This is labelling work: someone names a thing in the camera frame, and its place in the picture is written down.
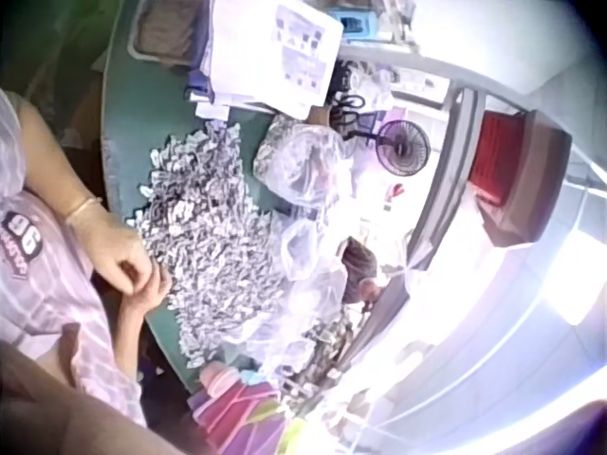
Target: bracelet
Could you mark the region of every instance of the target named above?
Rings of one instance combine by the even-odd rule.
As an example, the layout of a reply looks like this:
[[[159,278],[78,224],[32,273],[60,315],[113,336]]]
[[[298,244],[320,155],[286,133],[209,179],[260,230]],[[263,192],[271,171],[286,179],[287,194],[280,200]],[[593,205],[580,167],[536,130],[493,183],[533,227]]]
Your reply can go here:
[[[71,221],[80,213],[82,213],[88,206],[92,206],[93,204],[99,204],[100,202],[101,201],[97,197],[89,197],[67,214],[67,216],[65,217],[65,223],[70,225]]]

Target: green table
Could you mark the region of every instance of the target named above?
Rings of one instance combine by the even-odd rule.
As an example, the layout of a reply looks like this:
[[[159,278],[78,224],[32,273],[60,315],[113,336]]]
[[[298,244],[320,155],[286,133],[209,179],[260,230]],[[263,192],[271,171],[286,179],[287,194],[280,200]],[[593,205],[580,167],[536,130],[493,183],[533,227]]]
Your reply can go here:
[[[105,68],[101,121],[103,173],[110,208],[126,218],[145,205],[138,184],[148,179],[149,152],[168,135],[183,137],[201,128],[194,104],[183,100],[185,72],[134,59],[127,41],[137,0],[123,0],[110,42]],[[241,156],[251,195],[261,209],[272,209],[278,198],[252,177],[252,162],[266,135],[271,116],[232,109],[230,123],[241,125]],[[195,391],[197,370],[186,368],[179,351],[175,315],[166,307],[148,317],[160,349],[189,391]]]

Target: red container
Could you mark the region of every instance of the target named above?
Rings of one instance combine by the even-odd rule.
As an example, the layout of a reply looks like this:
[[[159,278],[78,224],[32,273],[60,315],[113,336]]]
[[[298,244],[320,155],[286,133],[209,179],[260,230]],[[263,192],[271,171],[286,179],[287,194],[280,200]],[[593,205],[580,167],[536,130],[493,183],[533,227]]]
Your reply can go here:
[[[524,134],[523,114],[511,116],[486,111],[472,163],[469,182],[476,195],[494,207],[502,207],[514,184]]]

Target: black fan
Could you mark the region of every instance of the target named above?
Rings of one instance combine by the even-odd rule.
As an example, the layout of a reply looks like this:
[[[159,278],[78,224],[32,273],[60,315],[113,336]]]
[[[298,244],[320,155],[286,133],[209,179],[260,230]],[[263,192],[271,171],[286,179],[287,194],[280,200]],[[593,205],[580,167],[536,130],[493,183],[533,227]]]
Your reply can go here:
[[[415,175],[424,169],[430,157],[428,136],[412,121],[389,121],[376,135],[352,131],[346,140],[354,136],[374,140],[381,165],[390,173],[401,177]]]

